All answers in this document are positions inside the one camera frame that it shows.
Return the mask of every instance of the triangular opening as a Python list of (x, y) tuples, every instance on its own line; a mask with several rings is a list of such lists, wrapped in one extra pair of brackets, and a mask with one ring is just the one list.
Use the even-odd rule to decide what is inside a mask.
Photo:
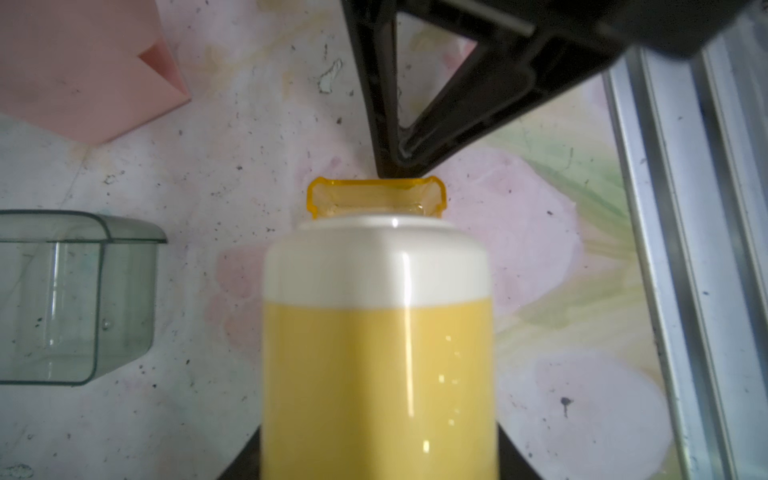
[(408, 127), (448, 83), (475, 42), (401, 12), (396, 32), (397, 119)]

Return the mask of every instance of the clear plastic container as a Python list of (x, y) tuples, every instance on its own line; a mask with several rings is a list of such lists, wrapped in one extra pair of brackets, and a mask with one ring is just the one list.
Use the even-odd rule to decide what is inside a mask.
[(0, 384), (81, 385), (147, 352), (159, 243), (140, 220), (0, 210)]
[(350, 214), (410, 214), (440, 218), (448, 206), (437, 177), (329, 180), (317, 177), (306, 191), (312, 218)]

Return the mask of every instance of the transparent plastic box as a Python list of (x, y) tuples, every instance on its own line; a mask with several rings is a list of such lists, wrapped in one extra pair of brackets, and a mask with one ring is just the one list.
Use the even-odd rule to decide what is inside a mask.
[(159, 243), (140, 220), (0, 210), (0, 384), (81, 385), (147, 352)]

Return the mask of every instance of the black plastic stand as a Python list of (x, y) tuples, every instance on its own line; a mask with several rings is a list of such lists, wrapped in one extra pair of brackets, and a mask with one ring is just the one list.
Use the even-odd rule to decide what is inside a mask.
[[(633, 41), (687, 56), (744, 0), (342, 0), (376, 170), (421, 177), (613, 62)], [(408, 128), (397, 120), (396, 14), (477, 42)]]
[[(256, 433), (230, 466), (219, 475), (218, 480), (259, 480), (260, 465), (261, 427), (257, 428)], [(498, 477), (499, 480), (541, 480), (509, 440), (501, 425), (498, 425)]]

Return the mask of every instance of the yellow bottle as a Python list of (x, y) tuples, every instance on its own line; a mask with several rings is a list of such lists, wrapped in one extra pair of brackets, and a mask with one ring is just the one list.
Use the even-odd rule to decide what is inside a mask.
[(316, 220), (264, 273), (266, 480), (498, 477), (485, 250), (429, 217)]

